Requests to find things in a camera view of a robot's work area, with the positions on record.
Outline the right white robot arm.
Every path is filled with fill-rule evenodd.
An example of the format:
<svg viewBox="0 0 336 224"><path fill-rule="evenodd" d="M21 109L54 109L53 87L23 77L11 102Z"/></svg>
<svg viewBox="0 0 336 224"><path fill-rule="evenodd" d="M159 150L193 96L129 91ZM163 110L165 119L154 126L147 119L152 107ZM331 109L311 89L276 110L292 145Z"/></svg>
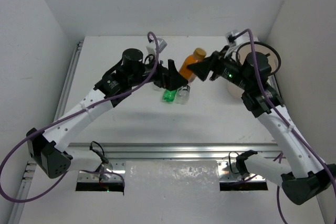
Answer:
<svg viewBox="0 0 336 224"><path fill-rule="evenodd" d="M271 73L268 56L250 52L239 64L226 54L227 50L215 51L188 69L202 81L223 77L243 89L241 98L246 109L268 130L288 162L278 164L250 150L236 157L231 174L237 178L260 175L281 187L294 204L302 205L335 181L335 164L319 162L290 122L281 97L267 82Z"/></svg>

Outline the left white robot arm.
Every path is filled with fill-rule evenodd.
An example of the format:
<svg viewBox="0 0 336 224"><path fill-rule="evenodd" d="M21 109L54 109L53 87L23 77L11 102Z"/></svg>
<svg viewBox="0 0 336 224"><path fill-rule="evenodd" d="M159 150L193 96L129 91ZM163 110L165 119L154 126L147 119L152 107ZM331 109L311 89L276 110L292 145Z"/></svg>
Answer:
<svg viewBox="0 0 336 224"><path fill-rule="evenodd" d="M41 133L35 128L27 133L30 155L49 178L57 178L70 170L97 172L108 164L108 159L102 153L75 150L69 148L69 144L95 119L128 97L133 87L152 82L159 88L176 90L187 84L173 60L168 60L167 67L155 58L148 64L142 60L143 53L140 50L126 49L121 60L60 118L59 124Z"/></svg>

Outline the green plastic bottle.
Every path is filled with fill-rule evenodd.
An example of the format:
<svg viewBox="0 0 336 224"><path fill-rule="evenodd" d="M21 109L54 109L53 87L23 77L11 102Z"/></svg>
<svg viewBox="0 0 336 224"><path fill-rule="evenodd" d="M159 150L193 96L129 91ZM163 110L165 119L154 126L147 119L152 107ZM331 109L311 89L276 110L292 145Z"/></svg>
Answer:
<svg viewBox="0 0 336 224"><path fill-rule="evenodd" d="M163 95L162 95L162 102L163 103L173 103L175 100L177 90L164 90Z"/></svg>

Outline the black label clear bottle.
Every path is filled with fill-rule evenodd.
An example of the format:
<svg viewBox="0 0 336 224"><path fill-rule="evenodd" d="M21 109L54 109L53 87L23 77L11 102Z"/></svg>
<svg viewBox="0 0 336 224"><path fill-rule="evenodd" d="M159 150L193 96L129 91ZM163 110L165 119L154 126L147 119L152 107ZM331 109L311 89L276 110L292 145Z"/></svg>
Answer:
<svg viewBox="0 0 336 224"><path fill-rule="evenodd" d="M152 88L154 91L164 91L164 88L157 86L155 83L153 83Z"/></svg>

